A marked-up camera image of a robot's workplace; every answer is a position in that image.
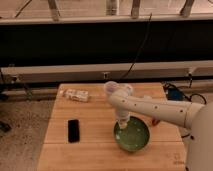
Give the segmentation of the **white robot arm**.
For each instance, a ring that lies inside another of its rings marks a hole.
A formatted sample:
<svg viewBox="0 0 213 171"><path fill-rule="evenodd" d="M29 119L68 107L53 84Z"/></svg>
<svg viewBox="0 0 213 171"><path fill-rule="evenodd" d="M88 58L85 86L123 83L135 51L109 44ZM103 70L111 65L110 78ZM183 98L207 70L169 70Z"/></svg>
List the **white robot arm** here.
<svg viewBox="0 0 213 171"><path fill-rule="evenodd" d="M139 98L133 96L131 85L113 81L104 90L121 128L127 126L130 112L135 112L188 129L186 171L213 171L213 103Z"/></svg>

